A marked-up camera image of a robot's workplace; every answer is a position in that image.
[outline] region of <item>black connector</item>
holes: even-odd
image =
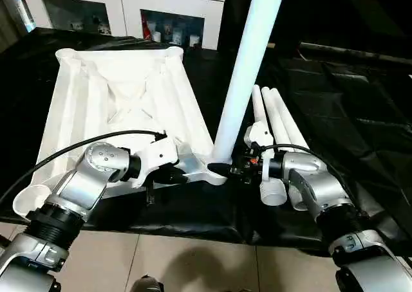
[[[24,231],[26,234],[65,250],[69,249],[84,224],[80,215],[47,203],[30,211],[27,218],[31,221]]]

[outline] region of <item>white cabinet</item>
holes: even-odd
[[[123,9],[128,35],[144,37],[144,18],[152,39],[160,37],[162,42],[179,45],[198,42],[202,48],[213,50],[218,47],[223,1],[123,0]]]
[[[38,27],[125,36],[122,0],[26,0]]]
[[[218,47],[224,0],[26,0],[35,25]]]

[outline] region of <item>bottle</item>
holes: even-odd
[[[172,41],[172,29],[173,29],[173,21],[171,19],[167,19],[163,23],[164,27],[164,35],[163,40],[164,42],[171,42]]]
[[[147,27],[146,17],[143,14],[142,14],[142,28],[143,28],[143,38],[146,40],[152,40],[150,29],[149,27]]]

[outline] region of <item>black plastic sheet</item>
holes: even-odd
[[[166,47],[130,37],[36,29],[0,55],[3,190],[35,164],[59,64],[54,53],[75,50],[136,50]],[[212,137],[216,135],[234,54],[189,50],[184,66]],[[412,80],[404,70],[277,60],[268,52],[259,72],[261,86],[278,87],[309,146],[344,175],[350,194],[371,216],[398,255],[411,255]],[[253,122],[249,105],[241,132]],[[238,147],[242,146],[242,136]],[[0,220],[22,223],[11,202]],[[101,201],[85,228],[213,239],[226,242],[324,250],[307,212],[289,203],[263,205],[259,189],[233,181],[205,182]]]

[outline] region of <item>black cable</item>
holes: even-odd
[[[80,146],[93,143],[99,140],[103,140],[106,138],[110,138],[112,136],[121,136],[123,134],[151,134],[155,136],[156,140],[159,140],[161,138],[166,137],[165,134],[160,133],[160,132],[155,132],[155,131],[147,131],[147,130],[125,130],[125,131],[117,131],[117,132],[111,132],[107,134],[102,134],[101,136],[96,136],[94,138],[90,138],[84,141],[80,141],[76,144],[70,145],[58,152],[55,152],[51,156],[48,156],[46,159],[40,161],[38,164],[36,164],[34,167],[32,167],[29,171],[24,173],[17,181],[14,182],[12,186],[10,186],[0,197],[0,205],[5,201],[6,197],[20,184],[25,178],[28,176],[32,175],[35,171],[39,170],[43,165],[49,163],[51,160],[56,159],[57,157],[66,154],[69,151],[72,151],[73,149],[76,149]]]
[[[308,149],[307,147],[303,147],[303,146],[296,145],[296,144],[273,144],[273,145],[262,146],[262,147],[261,147],[261,151],[264,152],[264,151],[267,150],[267,149],[279,149],[279,148],[281,148],[281,147],[289,147],[289,148],[292,148],[292,149],[299,149],[299,150],[304,151],[304,152],[307,152],[307,153],[311,154],[312,156],[315,156],[315,157],[318,158],[319,160],[323,161],[323,162],[326,164],[326,166],[327,166],[330,170],[332,170],[334,176],[335,176],[335,177],[337,178],[337,180],[341,183],[341,185],[342,185],[343,189],[345,190],[345,192],[349,194],[349,192],[346,190],[346,183],[345,183],[345,181],[343,180],[343,177],[341,176],[341,174],[338,172],[338,170],[337,170],[333,165],[331,165],[330,163],[328,163],[321,155],[317,154],[317,153],[314,152],[314,151],[311,151],[311,150]]]

